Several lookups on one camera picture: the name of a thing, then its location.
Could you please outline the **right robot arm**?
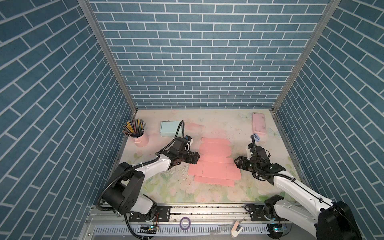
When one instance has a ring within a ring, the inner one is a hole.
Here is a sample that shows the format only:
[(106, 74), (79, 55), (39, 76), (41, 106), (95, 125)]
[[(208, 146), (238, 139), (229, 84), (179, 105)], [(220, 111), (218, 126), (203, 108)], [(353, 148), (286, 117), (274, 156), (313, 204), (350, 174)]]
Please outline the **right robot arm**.
[(255, 144), (248, 145), (248, 156), (234, 160), (237, 168), (248, 171), (259, 181), (268, 182), (295, 199), (300, 207), (274, 195), (264, 202), (269, 221), (288, 220), (318, 240), (360, 240), (362, 235), (351, 208), (334, 202), (307, 187), (279, 164), (271, 163), (270, 153)]

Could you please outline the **mint green paper box sheet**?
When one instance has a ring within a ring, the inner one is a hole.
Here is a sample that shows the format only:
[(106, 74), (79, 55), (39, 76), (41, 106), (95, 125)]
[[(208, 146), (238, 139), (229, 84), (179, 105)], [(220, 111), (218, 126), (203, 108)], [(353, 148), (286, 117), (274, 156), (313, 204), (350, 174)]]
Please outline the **mint green paper box sheet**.
[(174, 137), (180, 121), (163, 121), (160, 126), (160, 135), (162, 137)]

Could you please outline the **pink paper box sheet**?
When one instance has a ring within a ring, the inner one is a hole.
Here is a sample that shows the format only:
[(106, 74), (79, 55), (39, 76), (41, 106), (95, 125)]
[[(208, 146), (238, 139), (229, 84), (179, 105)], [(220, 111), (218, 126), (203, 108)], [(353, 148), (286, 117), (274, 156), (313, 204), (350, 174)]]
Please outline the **pink paper box sheet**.
[(234, 187), (241, 179), (241, 171), (234, 163), (228, 139), (202, 138), (198, 163), (190, 165), (188, 175), (203, 184)]

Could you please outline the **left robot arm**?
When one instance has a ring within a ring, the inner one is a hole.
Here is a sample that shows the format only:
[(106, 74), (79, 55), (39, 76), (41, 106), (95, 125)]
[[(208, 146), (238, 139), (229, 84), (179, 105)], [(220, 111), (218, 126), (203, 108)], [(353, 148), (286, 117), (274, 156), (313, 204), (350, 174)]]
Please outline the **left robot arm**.
[(192, 141), (192, 137), (185, 135), (185, 122), (180, 121), (173, 140), (156, 153), (155, 159), (137, 165), (121, 163), (117, 166), (97, 198), (96, 208), (121, 215), (138, 213), (145, 221), (152, 220), (157, 203), (140, 194), (143, 183), (181, 163), (197, 164), (200, 155), (191, 151)]

